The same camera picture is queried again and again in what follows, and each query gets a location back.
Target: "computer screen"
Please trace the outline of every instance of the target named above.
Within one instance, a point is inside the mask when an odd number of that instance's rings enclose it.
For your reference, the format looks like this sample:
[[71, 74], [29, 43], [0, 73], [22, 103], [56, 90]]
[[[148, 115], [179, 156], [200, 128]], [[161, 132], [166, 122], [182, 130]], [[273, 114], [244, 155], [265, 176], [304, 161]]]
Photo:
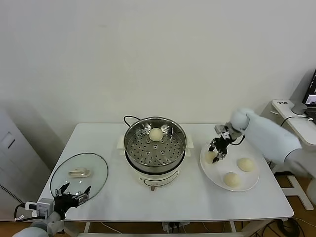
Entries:
[[303, 104], [306, 104], [307, 106], [316, 106], [316, 70], [303, 99]]

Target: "white plate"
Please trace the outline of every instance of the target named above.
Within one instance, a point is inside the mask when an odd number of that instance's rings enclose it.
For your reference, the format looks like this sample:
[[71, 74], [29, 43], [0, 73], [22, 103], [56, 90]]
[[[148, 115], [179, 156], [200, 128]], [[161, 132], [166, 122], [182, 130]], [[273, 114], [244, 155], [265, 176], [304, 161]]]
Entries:
[[[259, 168], [254, 158], [249, 157], [248, 154], [243, 154], [241, 151], [242, 149], [236, 149], [234, 148], [234, 146], [228, 146], [227, 155], [223, 160], [220, 160], [214, 164], [208, 164], [205, 161], [205, 153], [208, 151], [209, 147], [210, 144], [206, 144], [202, 147], [199, 160], [206, 176], [210, 180], [212, 180], [216, 185], [230, 191], [241, 192], [247, 191], [257, 184], [259, 180]], [[237, 161], [243, 157], [250, 158], [254, 162], [255, 169], [253, 171], [244, 172], [241, 169], [239, 169], [239, 167], [237, 166]], [[228, 172], [234, 172], [236, 174], [239, 174], [241, 178], [241, 185], [235, 188], [226, 185], [224, 182], [224, 176]]]

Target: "white cabinet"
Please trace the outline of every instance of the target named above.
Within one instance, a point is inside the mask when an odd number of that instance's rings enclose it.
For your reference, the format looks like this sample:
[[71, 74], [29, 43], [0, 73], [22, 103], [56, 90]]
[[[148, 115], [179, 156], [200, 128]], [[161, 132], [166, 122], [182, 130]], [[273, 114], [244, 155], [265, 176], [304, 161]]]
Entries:
[[50, 170], [7, 113], [0, 110], [0, 220], [13, 220], [20, 202], [37, 201]]

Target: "dough ball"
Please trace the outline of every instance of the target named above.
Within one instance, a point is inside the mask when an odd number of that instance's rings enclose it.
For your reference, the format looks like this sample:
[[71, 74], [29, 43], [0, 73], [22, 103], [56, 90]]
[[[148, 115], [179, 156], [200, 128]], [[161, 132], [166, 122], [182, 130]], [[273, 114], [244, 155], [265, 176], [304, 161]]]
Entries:
[[235, 187], [240, 185], [241, 179], [240, 179], [239, 174], [236, 174], [236, 173], [233, 173], [233, 172], [229, 172], [229, 173], [225, 174], [224, 182], [228, 186], [230, 186], [232, 188], [235, 188]]
[[212, 164], [214, 158], [216, 157], [216, 155], [217, 155], [216, 152], [206, 152], [205, 153], [205, 161], [206, 161], [206, 163]]
[[255, 168], [255, 164], [249, 158], [239, 159], [237, 162], [237, 165], [238, 165], [239, 169], [241, 169], [242, 171], [245, 171], [245, 172], [250, 172], [250, 171], [254, 170], [254, 168]]
[[160, 141], [162, 137], [163, 137], [163, 132], [160, 128], [153, 128], [149, 132], [149, 138], [154, 142]]

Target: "stainless steel steamer basket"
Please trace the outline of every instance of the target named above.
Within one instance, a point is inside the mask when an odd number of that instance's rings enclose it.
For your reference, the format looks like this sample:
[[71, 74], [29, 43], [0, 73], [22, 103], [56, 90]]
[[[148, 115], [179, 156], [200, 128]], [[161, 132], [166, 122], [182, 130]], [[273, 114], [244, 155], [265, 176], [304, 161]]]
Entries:
[[[149, 138], [152, 128], [160, 128], [163, 138], [154, 142]], [[125, 133], [124, 148], [128, 162], [138, 171], [165, 174], [182, 162], [187, 138], [176, 122], [161, 118], [144, 118], [134, 123]]]

